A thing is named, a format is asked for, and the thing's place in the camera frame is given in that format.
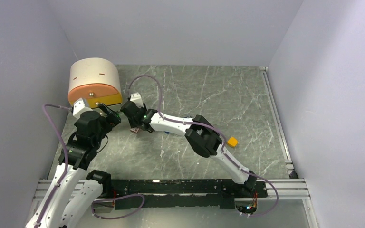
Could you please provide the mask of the red white staple box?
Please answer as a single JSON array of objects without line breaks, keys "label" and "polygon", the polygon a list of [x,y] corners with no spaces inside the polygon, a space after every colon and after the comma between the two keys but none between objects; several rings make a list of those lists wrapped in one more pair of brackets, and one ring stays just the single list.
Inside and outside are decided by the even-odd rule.
[{"label": "red white staple box", "polygon": [[131,131],[132,133],[138,134],[138,133],[140,132],[140,128],[137,128],[137,127],[135,127],[135,128],[131,128],[131,129],[130,129],[130,131]]}]

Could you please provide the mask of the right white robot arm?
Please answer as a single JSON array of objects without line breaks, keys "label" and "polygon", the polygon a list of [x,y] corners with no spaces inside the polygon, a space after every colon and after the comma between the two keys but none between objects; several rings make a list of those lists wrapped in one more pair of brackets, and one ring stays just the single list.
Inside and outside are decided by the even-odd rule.
[{"label": "right white robot arm", "polygon": [[122,105],[120,111],[133,128],[147,132],[169,132],[185,137],[197,155],[213,159],[231,176],[240,195],[248,197],[255,191],[255,174],[228,151],[225,137],[203,116],[180,118],[147,109],[146,106],[139,107],[132,101]]}]

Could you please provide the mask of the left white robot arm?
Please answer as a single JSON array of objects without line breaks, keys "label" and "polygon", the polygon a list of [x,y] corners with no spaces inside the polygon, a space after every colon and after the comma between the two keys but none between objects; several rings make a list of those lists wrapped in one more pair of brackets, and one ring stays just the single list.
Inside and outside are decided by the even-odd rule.
[{"label": "left white robot arm", "polygon": [[73,105],[76,131],[67,142],[61,141],[53,180],[26,227],[71,228],[97,198],[115,197],[109,173],[87,171],[102,147],[102,140],[121,122],[119,114],[104,103],[99,103],[98,108],[104,115],[82,101]]}]

